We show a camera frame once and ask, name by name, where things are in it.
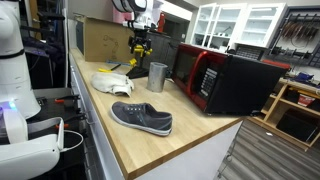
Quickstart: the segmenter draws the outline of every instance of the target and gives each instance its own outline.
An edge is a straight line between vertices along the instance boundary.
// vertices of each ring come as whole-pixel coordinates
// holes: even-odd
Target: sneaker
[[[127,127],[141,129],[159,136],[167,136],[171,132],[171,114],[158,112],[148,103],[115,102],[111,107],[111,114],[115,121]]]

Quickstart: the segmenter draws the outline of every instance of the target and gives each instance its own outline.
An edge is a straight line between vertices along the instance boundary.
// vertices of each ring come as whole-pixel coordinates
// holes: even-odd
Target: microwave
[[[172,80],[204,113],[260,112],[286,69],[258,60],[180,44]]]

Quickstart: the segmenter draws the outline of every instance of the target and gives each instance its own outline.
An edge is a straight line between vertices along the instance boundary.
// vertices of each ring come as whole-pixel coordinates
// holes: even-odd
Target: cardboard box
[[[128,63],[134,57],[128,40],[134,33],[120,24],[84,17],[84,57],[86,61],[107,60]]]

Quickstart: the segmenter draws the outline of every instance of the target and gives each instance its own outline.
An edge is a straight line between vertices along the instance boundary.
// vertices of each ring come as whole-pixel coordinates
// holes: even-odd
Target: butcher block counter
[[[216,174],[241,125],[241,118],[209,116],[202,113],[170,80],[165,81],[161,93],[146,89],[147,77],[132,80],[135,88],[131,97],[100,92],[90,84],[91,76],[98,72],[99,68],[111,69],[115,64],[86,62],[78,49],[71,49],[70,52],[76,66],[72,68],[79,71],[123,179],[164,179],[168,177],[177,179],[184,176],[187,177],[186,179],[213,178],[208,174],[210,176]],[[115,71],[125,74],[128,70],[128,66],[120,66]],[[116,101],[147,102],[158,111],[170,112],[173,117],[171,134],[160,137],[120,125],[113,120],[110,114],[110,108]],[[108,164],[108,159],[103,158],[104,153],[107,152],[99,152],[100,161],[102,164]],[[206,164],[212,167],[203,168],[202,166],[207,166]],[[108,165],[102,167],[105,178],[116,179],[112,175],[114,171],[108,169]]]

